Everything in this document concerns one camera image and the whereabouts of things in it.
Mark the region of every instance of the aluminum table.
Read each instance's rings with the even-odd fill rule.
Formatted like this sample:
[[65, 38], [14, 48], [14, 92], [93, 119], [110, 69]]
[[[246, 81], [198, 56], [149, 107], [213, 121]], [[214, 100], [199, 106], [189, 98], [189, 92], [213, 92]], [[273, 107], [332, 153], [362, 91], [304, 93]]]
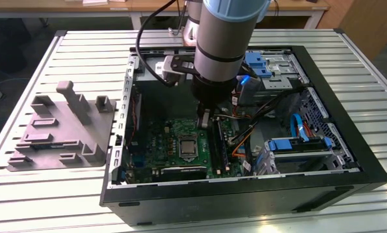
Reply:
[[[37, 94], [61, 80], [94, 100], [119, 100], [137, 31], [67, 32], [55, 36], [0, 133], [0, 232], [387, 232], [387, 184], [321, 212], [131, 228], [99, 206], [105, 167], [10, 172], [7, 160], [31, 119]], [[182, 46], [181, 36], [146, 31], [143, 46]], [[345, 34], [334, 30], [257, 30], [252, 45], [305, 45], [387, 171], [387, 80]]]

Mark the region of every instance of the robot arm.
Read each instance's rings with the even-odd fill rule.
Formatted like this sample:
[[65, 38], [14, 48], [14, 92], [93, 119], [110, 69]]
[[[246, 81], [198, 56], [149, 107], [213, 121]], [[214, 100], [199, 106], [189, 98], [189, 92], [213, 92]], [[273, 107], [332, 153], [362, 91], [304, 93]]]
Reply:
[[[175, 0], [171, 0], [150, 17], [158, 15]], [[167, 56], [163, 65], [163, 79], [142, 61], [147, 70], [166, 85], [174, 86], [194, 75], [191, 91], [199, 101], [198, 126], [207, 129], [217, 105], [230, 98], [237, 86], [237, 76], [245, 60], [252, 34], [258, 20], [262, 20], [270, 0], [189, 0], [190, 21], [199, 23], [195, 58], [191, 56]], [[138, 33], [137, 52], [139, 52], [141, 34]]]
[[199, 75], [193, 81], [199, 118], [230, 98], [256, 24], [269, 5], [270, 0], [203, 1], [194, 62]]

